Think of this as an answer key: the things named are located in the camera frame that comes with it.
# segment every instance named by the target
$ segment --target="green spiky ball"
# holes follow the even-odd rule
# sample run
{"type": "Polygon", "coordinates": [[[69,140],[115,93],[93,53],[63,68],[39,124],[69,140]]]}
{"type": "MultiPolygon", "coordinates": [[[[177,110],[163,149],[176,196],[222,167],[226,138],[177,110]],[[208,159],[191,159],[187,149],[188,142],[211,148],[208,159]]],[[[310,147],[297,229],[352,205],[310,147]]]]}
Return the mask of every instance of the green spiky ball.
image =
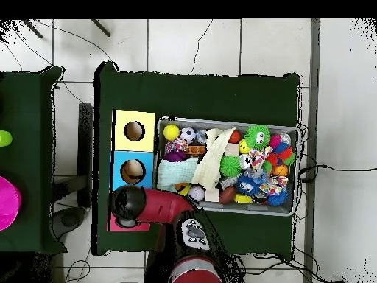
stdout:
{"type": "Polygon", "coordinates": [[[220,161],[220,172],[225,177],[236,177],[241,173],[241,165],[237,156],[223,156],[220,161]]]}
{"type": "Polygon", "coordinates": [[[244,139],[247,146],[251,149],[261,150],[268,146],[271,135],[269,134],[269,129],[266,125],[254,125],[247,129],[244,139]],[[261,141],[259,143],[256,141],[258,133],[264,134],[264,138],[258,138],[258,141],[261,141]]]}

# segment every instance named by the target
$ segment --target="red ball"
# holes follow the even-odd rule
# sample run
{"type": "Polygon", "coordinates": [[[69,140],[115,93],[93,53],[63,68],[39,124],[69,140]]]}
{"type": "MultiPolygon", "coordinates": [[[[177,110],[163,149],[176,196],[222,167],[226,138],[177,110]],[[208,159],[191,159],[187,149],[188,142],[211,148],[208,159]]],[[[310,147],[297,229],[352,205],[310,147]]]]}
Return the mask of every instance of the red ball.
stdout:
{"type": "Polygon", "coordinates": [[[229,143],[239,143],[239,140],[241,140],[241,134],[238,130],[234,130],[232,132],[232,135],[230,136],[229,143]]]}
{"type": "Polygon", "coordinates": [[[228,188],[225,188],[224,191],[220,192],[219,203],[228,204],[233,201],[235,196],[236,188],[234,186],[229,186],[228,188]]]}

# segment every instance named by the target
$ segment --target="yellow ball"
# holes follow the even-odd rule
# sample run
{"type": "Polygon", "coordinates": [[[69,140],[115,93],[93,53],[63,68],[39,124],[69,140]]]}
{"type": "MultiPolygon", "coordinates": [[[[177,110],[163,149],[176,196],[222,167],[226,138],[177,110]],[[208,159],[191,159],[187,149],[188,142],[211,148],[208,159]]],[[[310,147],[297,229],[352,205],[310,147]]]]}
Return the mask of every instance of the yellow ball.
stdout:
{"type": "Polygon", "coordinates": [[[246,141],[244,139],[242,139],[239,142],[239,152],[241,154],[248,154],[249,151],[250,151],[250,148],[247,146],[246,141]]]}
{"type": "Polygon", "coordinates": [[[286,165],[279,165],[272,168],[272,174],[275,176],[287,176],[288,167],[286,165]]]}
{"type": "Polygon", "coordinates": [[[163,136],[168,141],[173,141],[180,135],[180,128],[176,125],[170,124],[163,129],[163,136]]]}

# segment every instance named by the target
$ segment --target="orange ball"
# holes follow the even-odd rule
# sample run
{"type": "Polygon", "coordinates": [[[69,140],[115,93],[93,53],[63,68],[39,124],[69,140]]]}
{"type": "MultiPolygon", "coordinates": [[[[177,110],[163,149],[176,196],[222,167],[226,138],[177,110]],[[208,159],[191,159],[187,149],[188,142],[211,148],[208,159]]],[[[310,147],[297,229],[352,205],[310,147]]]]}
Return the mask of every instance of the orange ball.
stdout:
{"type": "Polygon", "coordinates": [[[272,174],[275,176],[287,176],[288,167],[286,165],[279,165],[272,168],[272,174]]]}

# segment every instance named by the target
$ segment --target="soccer ball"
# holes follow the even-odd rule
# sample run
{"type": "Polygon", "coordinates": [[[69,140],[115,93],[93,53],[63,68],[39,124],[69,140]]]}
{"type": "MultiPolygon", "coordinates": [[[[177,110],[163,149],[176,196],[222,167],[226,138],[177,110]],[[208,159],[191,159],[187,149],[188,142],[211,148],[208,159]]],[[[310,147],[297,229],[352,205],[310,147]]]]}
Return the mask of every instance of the soccer ball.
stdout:
{"type": "Polygon", "coordinates": [[[194,129],[187,127],[183,128],[180,131],[180,138],[185,139],[187,144],[191,144],[195,140],[195,131],[194,129]]]}

